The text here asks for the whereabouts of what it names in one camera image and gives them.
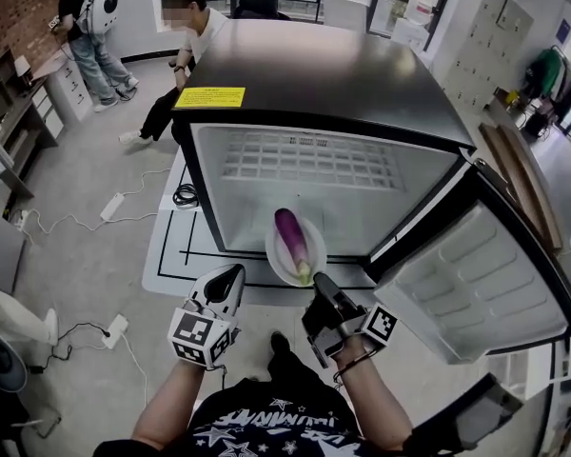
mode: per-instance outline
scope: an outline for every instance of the open fridge door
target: open fridge door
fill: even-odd
[[[448,364],[571,336],[571,286],[505,184],[465,164],[365,268]]]

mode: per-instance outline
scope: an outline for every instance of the eggplant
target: eggplant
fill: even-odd
[[[289,209],[278,209],[275,211],[275,227],[292,256],[298,279],[303,286],[307,286],[311,281],[311,266],[308,263],[305,235],[296,215]]]

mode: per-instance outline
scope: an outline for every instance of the shoe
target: shoe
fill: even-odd
[[[97,105],[95,105],[93,107],[93,109],[95,110],[95,113],[99,113],[101,111],[111,109],[115,105],[118,105],[118,100],[116,98],[114,99],[114,101],[112,103],[108,103],[107,105],[104,105],[103,103],[98,103]]]
[[[138,80],[135,76],[131,76],[125,83],[125,93],[129,93],[133,89],[136,89],[139,84],[140,80]]]
[[[274,331],[270,334],[270,348],[273,355],[279,352],[289,352],[289,342],[281,331]]]
[[[136,144],[138,146],[147,146],[152,142],[152,137],[147,139],[142,137],[142,132],[139,130],[134,130],[131,132],[125,132],[118,136],[118,140],[121,144],[128,146],[129,144]]]

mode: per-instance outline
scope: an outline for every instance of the black t-shirt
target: black t-shirt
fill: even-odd
[[[331,387],[294,391],[244,379],[209,396],[188,432],[162,452],[141,442],[105,442],[94,457],[341,456],[383,453],[360,435],[345,398]]]
[[[74,20],[80,17],[80,11],[83,7],[85,0],[59,0],[59,18],[63,19],[66,15],[72,15]],[[78,39],[83,32],[78,27],[78,24],[74,23],[74,27],[68,31],[68,40],[74,41]]]

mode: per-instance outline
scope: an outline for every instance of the hand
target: hand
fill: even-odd
[[[361,335],[353,335],[345,340],[345,347],[334,355],[334,360],[340,369],[364,354],[364,339]]]
[[[179,91],[184,89],[185,84],[187,83],[187,76],[184,73],[184,70],[179,70],[175,73],[175,86]]]

